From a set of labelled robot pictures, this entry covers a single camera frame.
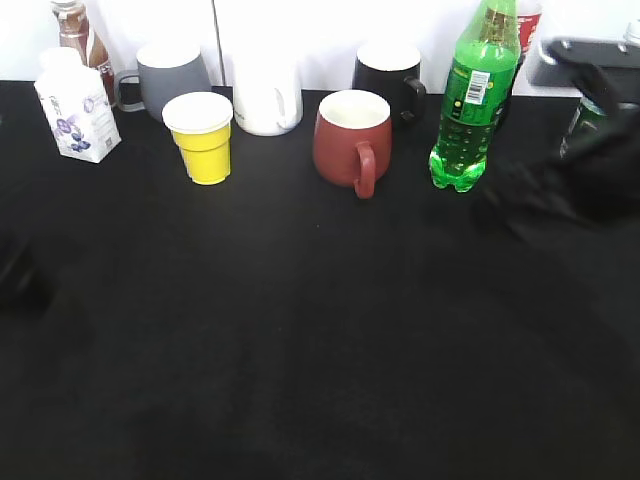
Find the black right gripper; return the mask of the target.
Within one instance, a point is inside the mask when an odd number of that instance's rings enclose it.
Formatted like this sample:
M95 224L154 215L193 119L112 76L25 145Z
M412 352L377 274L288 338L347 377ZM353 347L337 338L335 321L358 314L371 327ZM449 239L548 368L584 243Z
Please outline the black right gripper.
M606 113L608 123L639 112L624 113L618 106L639 105L639 47L625 41L560 39L550 44L548 52L571 72L582 97Z

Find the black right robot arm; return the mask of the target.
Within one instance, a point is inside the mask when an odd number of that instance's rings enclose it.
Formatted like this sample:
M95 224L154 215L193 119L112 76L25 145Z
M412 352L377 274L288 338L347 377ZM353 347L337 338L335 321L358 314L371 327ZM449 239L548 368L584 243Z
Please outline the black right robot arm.
M543 51L604 120L574 133L564 153L499 168L471 210L480 230L595 227L639 213L638 45L560 38Z

